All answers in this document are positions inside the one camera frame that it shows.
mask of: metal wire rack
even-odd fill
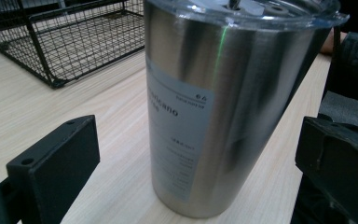
[[[0,0],[0,52],[59,88],[143,49],[142,0]]]

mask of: wire basket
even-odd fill
[[[0,0],[0,52],[59,88],[145,46],[142,0]]]

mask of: wooden table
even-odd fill
[[[143,52],[55,91],[0,54],[0,181],[23,150],[68,119],[94,114],[101,162],[62,223],[289,223],[301,121],[317,114],[328,66],[319,55],[228,210],[193,219],[167,208],[152,188]]]

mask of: black object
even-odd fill
[[[356,131],[328,120],[305,117],[296,152],[296,165],[341,214],[358,223]]]
[[[99,161],[94,116],[65,122],[7,164],[0,223],[60,223]]]
[[[143,49],[142,0],[0,0],[0,52],[59,88]]]

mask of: screw hole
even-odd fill
[[[25,159],[21,162],[22,165],[29,165],[34,162],[34,159]]]

